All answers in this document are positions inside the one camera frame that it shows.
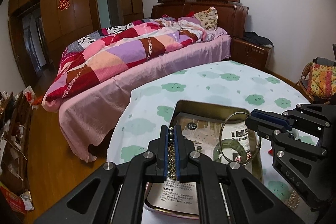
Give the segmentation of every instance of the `wicker chair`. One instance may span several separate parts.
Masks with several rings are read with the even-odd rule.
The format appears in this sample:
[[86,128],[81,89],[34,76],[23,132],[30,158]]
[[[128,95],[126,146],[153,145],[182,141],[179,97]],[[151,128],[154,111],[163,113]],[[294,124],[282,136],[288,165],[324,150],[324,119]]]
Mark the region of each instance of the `wicker chair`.
[[310,72],[310,67],[311,67],[312,63],[313,62],[310,62],[304,67],[300,80],[298,80],[298,82],[296,82],[296,84],[294,86],[294,87],[296,87],[297,85],[299,85],[299,87],[301,88],[300,91],[303,92],[303,95],[309,100],[310,103],[313,103],[314,97],[313,97],[313,95],[308,93],[308,90],[307,90],[307,83],[308,83],[307,75]]

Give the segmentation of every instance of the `metal ring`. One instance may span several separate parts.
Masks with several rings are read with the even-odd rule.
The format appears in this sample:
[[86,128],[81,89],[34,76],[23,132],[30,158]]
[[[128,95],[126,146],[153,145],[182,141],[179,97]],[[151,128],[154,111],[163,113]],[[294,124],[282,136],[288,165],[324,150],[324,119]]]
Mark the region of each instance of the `metal ring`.
[[[225,121],[223,122],[222,124],[222,127],[220,129],[220,132],[219,132],[219,138],[218,138],[218,149],[219,149],[219,152],[221,153],[221,155],[230,163],[232,162],[233,160],[229,159],[227,156],[224,155],[223,153],[223,149],[222,149],[222,132],[223,132],[223,129],[224,129],[224,126],[225,124],[227,123],[227,121],[233,116],[233,115],[236,115],[236,114],[245,114],[247,116],[250,116],[250,114],[246,113],[246,112],[242,112],[242,111],[238,111],[238,112],[234,112],[232,113],[229,117],[227,117],[225,119]],[[255,158],[255,156],[260,152],[260,148],[261,148],[261,140],[262,138],[258,136],[258,143],[256,145],[256,148],[257,148],[257,151],[251,156],[251,158],[249,160],[247,160],[245,163],[241,163],[241,165],[246,165],[246,164],[249,164],[251,161],[253,161],[253,159]]]

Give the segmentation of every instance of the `wooden nightstand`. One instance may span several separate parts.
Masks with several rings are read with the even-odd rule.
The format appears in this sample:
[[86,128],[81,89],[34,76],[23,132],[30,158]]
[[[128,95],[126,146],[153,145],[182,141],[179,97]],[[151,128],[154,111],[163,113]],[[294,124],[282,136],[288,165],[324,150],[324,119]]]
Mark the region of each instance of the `wooden nightstand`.
[[265,71],[271,49],[233,37],[231,39],[231,60]]

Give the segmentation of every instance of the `cloud print tablecloth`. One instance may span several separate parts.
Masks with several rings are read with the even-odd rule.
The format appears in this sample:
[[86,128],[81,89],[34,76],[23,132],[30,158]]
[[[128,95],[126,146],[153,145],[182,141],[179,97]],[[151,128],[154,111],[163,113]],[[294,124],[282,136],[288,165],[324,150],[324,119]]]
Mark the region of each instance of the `cloud print tablecloth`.
[[[234,61],[178,71],[132,91],[130,104],[112,135],[107,161],[120,164],[146,151],[149,141],[159,137],[161,126],[169,124],[176,102],[182,99],[277,113],[309,103],[283,81]],[[299,132],[299,137],[311,144],[318,140],[304,132]],[[263,140],[260,153],[264,184],[285,200],[292,189],[273,169],[270,149],[270,142]]]

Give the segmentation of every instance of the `colorful comforter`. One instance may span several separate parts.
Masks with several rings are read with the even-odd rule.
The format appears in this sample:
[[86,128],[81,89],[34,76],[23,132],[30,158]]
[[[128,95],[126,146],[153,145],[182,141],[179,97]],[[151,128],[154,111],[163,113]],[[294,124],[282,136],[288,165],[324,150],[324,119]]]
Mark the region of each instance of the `colorful comforter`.
[[212,39],[201,26],[186,20],[161,19],[126,26],[111,29],[111,34],[100,39],[89,36],[69,45],[44,101],[75,96],[160,54]]

